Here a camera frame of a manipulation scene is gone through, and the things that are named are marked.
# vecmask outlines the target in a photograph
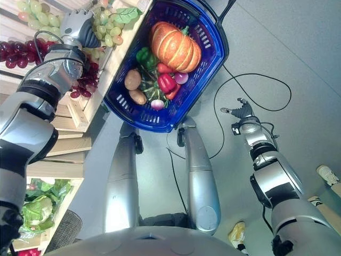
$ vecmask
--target orange pumpkin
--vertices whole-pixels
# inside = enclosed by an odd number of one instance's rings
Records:
[[[173,24],[160,21],[151,28],[151,49],[164,64],[182,73],[188,73],[201,60],[199,45],[187,35],[188,26],[179,30]]]

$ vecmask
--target pumpkin stem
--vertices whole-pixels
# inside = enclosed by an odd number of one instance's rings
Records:
[[[187,34],[188,34],[188,29],[189,29],[190,27],[189,26],[186,26],[186,27],[184,27],[182,30],[181,30],[181,32],[186,36]]]

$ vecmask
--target floor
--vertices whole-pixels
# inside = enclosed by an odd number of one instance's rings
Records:
[[[215,10],[223,10],[227,1],[208,2]],[[305,197],[321,195],[339,214],[341,202],[315,169],[325,163],[341,176],[340,12],[338,0],[288,0],[280,4],[271,0],[237,0],[223,22],[230,44],[225,65],[232,74],[262,73],[290,85],[293,98],[286,109],[274,113],[253,104],[254,112],[262,121],[275,124],[275,133],[280,134],[280,151],[301,178]],[[214,93],[229,77],[221,69],[190,111],[209,155],[222,143],[222,131],[213,114]],[[278,82],[257,76],[241,77],[239,82],[264,107],[280,108],[288,100],[287,89]],[[216,108],[238,107],[238,97],[246,96],[231,81],[220,90]],[[251,159],[242,137],[233,136],[230,130],[236,119],[223,113],[218,113],[218,117],[224,127],[225,143],[212,159],[222,209],[215,236],[226,241],[233,225],[243,220],[249,254],[273,255],[272,234],[261,219],[262,207],[249,184]],[[104,124],[102,113],[97,119],[93,130],[98,131],[98,136],[86,157],[85,180],[70,206],[83,220],[81,239],[102,233],[104,188],[122,123],[113,113],[105,114]],[[183,211],[166,150],[167,135],[141,131],[141,136],[144,153],[136,157],[136,166],[142,216]],[[184,154],[176,145],[176,132],[169,134],[168,141],[173,151]],[[174,164],[186,198],[185,161],[174,157]]]

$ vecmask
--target person's foot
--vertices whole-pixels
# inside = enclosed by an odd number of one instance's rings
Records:
[[[245,235],[245,223],[243,221],[234,225],[232,231],[228,234],[228,239],[234,248],[238,248],[239,244],[244,243]]]
[[[334,184],[339,182],[339,178],[332,172],[332,170],[328,166],[326,166],[324,164],[322,164],[319,167],[317,167],[316,168],[316,172],[330,186],[332,186],[332,185],[334,185]]]
[[[321,202],[321,199],[320,199],[319,197],[317,197],[317,196],[312,196],[312,197],[310,197],[310,198],[308,199],[308,201],[311,202],[314,206],[318,206],[318,205],[320,205],[320,204],[323,204],[323,203]]]

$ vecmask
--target blue basket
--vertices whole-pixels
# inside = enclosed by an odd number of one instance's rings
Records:
[[[217,73],[229,54],[228,42],[221,22],[231,6],[220,17],[203,0],[198,0],[215,22],[197,4],[189,0],[157,0],[144,18],[111,87],[104,97],[106,105],[124,121],[137,128],[152,132],[170,132],[187,114],[204,88]],[[137,67],[136,53],[149,46],[149,32],[158,21],[167,21],[179,28],[189,26],[189,35],[201,48],[201,62],[189,73],[188,81],[181,86],[168,108],[155,111],[149,103],[137,105],[124,87],[124,78],[130,69]]]

